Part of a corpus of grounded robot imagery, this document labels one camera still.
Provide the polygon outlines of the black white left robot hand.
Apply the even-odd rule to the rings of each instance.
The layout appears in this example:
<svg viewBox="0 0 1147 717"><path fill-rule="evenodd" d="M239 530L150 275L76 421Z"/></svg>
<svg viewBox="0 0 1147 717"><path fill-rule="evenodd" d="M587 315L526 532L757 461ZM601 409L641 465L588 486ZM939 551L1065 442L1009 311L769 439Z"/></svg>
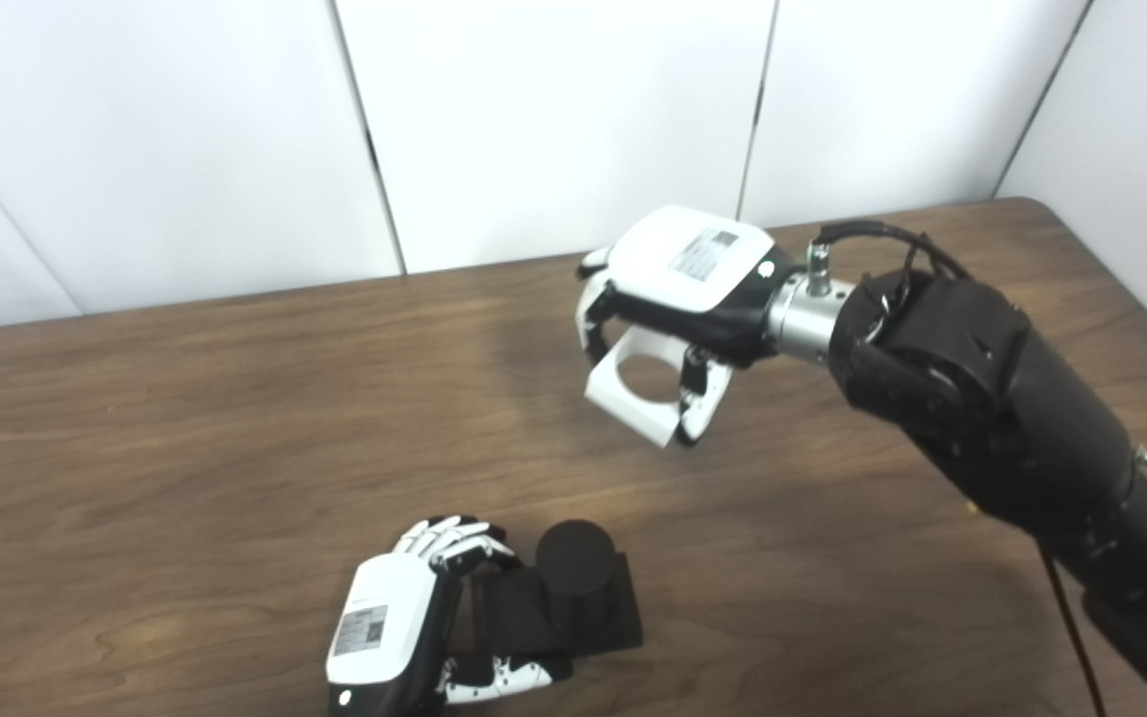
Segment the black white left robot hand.
<svg viewBox="0 0 1147 717"><path fill-rule="evenodd" d="M364 560L350 583L325 658L329 716L440 716L574 676L565 656L455 656L448 648L466 578L482 566L523 564L502 527L434 516L391 550Z"/></svg>

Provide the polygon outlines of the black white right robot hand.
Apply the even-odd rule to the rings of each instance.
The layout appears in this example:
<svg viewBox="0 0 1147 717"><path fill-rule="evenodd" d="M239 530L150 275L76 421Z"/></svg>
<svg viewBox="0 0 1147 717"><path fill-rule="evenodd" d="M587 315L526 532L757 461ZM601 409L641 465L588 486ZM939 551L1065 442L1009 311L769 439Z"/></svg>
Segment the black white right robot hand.
<svg viewBox="0 0 1147 717"><path fill-rule="evenodd" d="M695 445L733 373L778 353L768 318L798 268L752 224L674 205L647 215L576 268L586 398L656 446ZM673 399L629 390L621 367L632 356L677 371Z"/></svg>

